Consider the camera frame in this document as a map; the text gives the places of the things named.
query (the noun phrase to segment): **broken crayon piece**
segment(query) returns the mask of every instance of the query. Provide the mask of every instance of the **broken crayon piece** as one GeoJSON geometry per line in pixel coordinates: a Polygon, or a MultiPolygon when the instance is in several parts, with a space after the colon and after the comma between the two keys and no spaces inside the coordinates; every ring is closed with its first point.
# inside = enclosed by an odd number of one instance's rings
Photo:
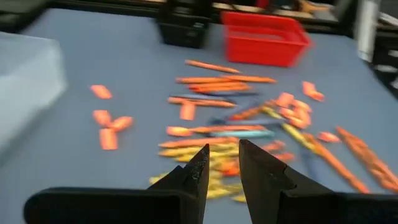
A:
{"type": "Polygon", "coordinates": [[[130,116],[122,116],[118,119],[115,119],[110,125],[109,128],[111,128],[113,131],[122,131],[132,125],[134,122],[133,118],[130,116]]]}
{"type": "Polygon", "coordinates": [[[315,85],[310,82],[303,81],[303,93],[304,95],[310,96],[312,93],[316,92],[315,85]]]}
{"type": "Polygon", "coordinates": [[[317,137],[325,142],[340,142],[340,139],[337,136],[328,132],[320,132],[317,137]]]}
{"type": "Polygon", "coordinates": [[[94,110],[93,117],[99,125],[104,127],[107,127],[112,120],[112,117],[107,110],[94,110]]]}
{"type": "Polygon", "coordinates": [[[91,90],[98,98],[101,99],[112,98],[112,93],[104,85],[92,85],[91,90]]]}
{"type": "Polygon", "coordinates": [[[99,130],[99,141],[104,150],[118,149],[118,137],[110,128],[103,128],[99,130]]]}
{"type": "Polygon", "coordinates": [[[193,121],[195,119],[195,103],[186,101],[182,104],[180,110],[180,119],[193,121]]]}
{"type": "Polygon", "coordinates": [[[175,78],[177,83],[183,84],[197,84],[197,83],[218,83],[218,82],[230,82],[228,78],[220,77],[177,77],[175,78]]]}

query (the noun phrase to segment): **dark blue crayon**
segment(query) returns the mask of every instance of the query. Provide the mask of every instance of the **dark blue crayon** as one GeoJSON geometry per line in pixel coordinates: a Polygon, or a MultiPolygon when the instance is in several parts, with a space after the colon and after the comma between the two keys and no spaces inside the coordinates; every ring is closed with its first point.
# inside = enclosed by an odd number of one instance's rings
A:
{"type": "Polygon", "coordinates": [[[204,92],[203,94],[209,96],[257,96],[260,95],[257,91],[214,91],[204,92]]]}
{"type": "Polygon", "coordinates": [[[201,94],[181,94],[181,95],[173,95],[170,97],[186,98],[186,99],[191,99],[191,100],[218,100],[218,101],[228,101],[228,102],[231,101],[225,97],[206,96],[206,95],[201,95],[201,94]]]}

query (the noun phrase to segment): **orange crayon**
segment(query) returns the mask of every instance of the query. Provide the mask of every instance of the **orange crayon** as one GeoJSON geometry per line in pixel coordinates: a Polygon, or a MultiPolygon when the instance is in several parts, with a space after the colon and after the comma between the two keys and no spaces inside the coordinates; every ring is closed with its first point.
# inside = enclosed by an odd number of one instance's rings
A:
{"type": "Polygon", "coordinates": [[[112,98],[112,93],[104,85],[92,85],[91,90],[98,98],[101,99],[112,98]]]}
{"type": "Polygon", "coordinates": [[[102,126],[108,126],[111,123],[111,115],[106,110],[94,110],[93,117],[95,121],[102,126]]]}
{"type": "Polygon", "coordinates": [[[122,131],[123,129],[126,129],[128,127],[130,127],[132,125],[132,123],[134,122],[133,118],[130,116],[122,116],[118,119],[115,119],[110,125],[109,127],[113,130],[113,131],[122,131]]]}
{"type": "Polygon", "coordinates": [[[228,73],[240,73],[240,71],[233,69],[233,68],[229,68],[229,67],[224,67],[221,65],[212,65],[209,63],[204,63],[204,62],[198,62],[195,60],[185,60],[185,63],[187,65],[192,65],[192,66],[196,66],[196,67],[200,67],[200,68],[207,68],[207,69],[212,69],[212,70],[217,70],[220,72],[228,72],[228,73]]]}
{"type": "Polygon", "coordinates": [[[103,128],[99,130],[99,141],[104,150],[118,149],[118,137],[110,128],[103,128]]]}
{"type": "Polygon", "coordinates": [[[249,75],[221,75],[221,77],[242,82],[277,83],[277,80],[269,77],[257,77],[249,75]]]}

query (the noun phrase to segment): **crayon pile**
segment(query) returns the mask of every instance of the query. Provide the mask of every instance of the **crayon pile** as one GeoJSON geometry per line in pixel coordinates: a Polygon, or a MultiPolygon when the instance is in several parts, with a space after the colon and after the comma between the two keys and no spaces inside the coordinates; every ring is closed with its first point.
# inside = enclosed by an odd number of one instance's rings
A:
{"type": "MultiPolygon", "coordinates": [[[[104,85],[92,85],[91,90],[100,99],[112,98],[112,93],[104,85]]],[[[102,126],[99,130],[99,142],[103,150],[117,150],[118,136],[116,133],[130,127],[134,122],[130,116],[122,116],[112,121],[107,110],[94,110],[93,117],[102,126]]]]}
{"type": "MultiPolygon", "coordinates": [[[[215,115],[210,121],[206,121],[210,124],[209,126],[194,128],[169,126],[166,129],[166,133],[170,136],[191,137],[195,134],[202,134],[206,138],[184,139],[159,144],[163,148],[159,155],[173,157],[177,162],[188,162],[205,144],[210,144],[208,198],[232,195],[235,201],[246,201],[241,183],[226,184],[223,182],[223,178],[239,176],[238,139],[273,139],[275,134],[270,128],[274,126],[281,127],[299,144],[324,159],[358,192],[370,193],[370,190],[318,141],[319,139],[323,142],[338,143],[341,142],[339,137],[329,132],[320,132],[317,134],[317,139],[312,134],[302,132],[312,124],[311,114],[313,111],[307,103],[296,100],[292,94],[286,92],[280,94],[277,99],[269,99],[263,102],[254,98],[245,105],[235,105],[233,101],[225,98],[259,95],[247,82],[277,83],[276,80],[267,77],[242,75],[240,71],[233,68],[193,60],[186,60],[186,64],[233,73],[219,77],[176,78],[177,83],[187,84],[188,89],[195,93],[169,97],[170,103],[182,105],[181,119],[193,120],[196,106],[219,106],[226,108],[226,111],[215,115]],[[267,118],[256,118],[261,113],[266,114],[267,118]]],[[[313,100],[324,102],[324,95],[316,89],[313,83],[302,82],[302,88],[304,95],[313,100]]],[[[338,128],[337,132],[342,135],[347,145],[368,166],[370,173],[384,188],[398,192],[398,178],[362,140],[342,128],[338,128]]],[[[273,140],[262,148],[283,162],[294,159],[292,153],[284,151],[285,144],[282,141],[273,140]]],[[[150,183],[157,182],[164,175],[151,177],[150,183]]]]}

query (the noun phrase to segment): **yellow crayon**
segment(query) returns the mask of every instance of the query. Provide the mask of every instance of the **yellow crayon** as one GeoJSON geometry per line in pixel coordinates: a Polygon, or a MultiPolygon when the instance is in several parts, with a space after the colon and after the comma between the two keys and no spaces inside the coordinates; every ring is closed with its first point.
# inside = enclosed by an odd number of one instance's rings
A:
{"type": "Polygon", "coordinates": [[[223,185],[221,179],[209,179],[209,189],[218,189],[221,185],[223,185]]]}
{"type": "Polygon", "coordinates": [[[241,190],[243,190],[242,183],[227,184],[224,186],[224,188],[229,190],[230,192],[240,192],[241,190]]]}
{"type": "Polygon", "coordinates": [[[219,198],[222,196],[227,196],[232,194],[229,190],[226,190],[224,188],[217,188],[217,189],[211,189],[207,191],[207,199],[214,199],[214,198],[219,198]]]}
{"type": "Polygon", "coordinates": [[[235,196],[235,197],[233,197],[232,199],[233,199],[234,201],[236,201],[236,202],[242,202],[242,203],[246,203],[246,202],[247,202],[247,201],[246,201],[246,197],[244,196],[244,194],[235,196]]]}
{"type": "MultiPolygon", "coordinates": [[[[261,110],[265,113],[267,113],[269,116],[277,119],[281,119],[281,115],[276,113],[272,108],[263,106],[261,110]]],[[[290,124],[283,123],[282,127],[287,131],[293,138],[295,138],[299,143],[303,144],[307,149],[311,150],[314,153],[317,153],[317,150],[315,149],[315,146],[311,143],[309,143],[305,137],[301,134],[300,131],[298,131],[295,127],[291,126],[290,124]]]]}
{"type": "MultiPolygon", "coordinates": [[[[185,154],[195,154],[200,151],[203,147],[181,147],[181,148],[171,148],[171,149],[164,149],[160,151],[158,154],[160,156],[167,156],[167,157],[175,157],[175,156],[182,156],[185,154]]],[[[215,144],[210,146],[211,152],[218,152],[224,151],[227,149],[239,149],[239,146],[236,143],[227,143],[227,144],[215,144]]]]}

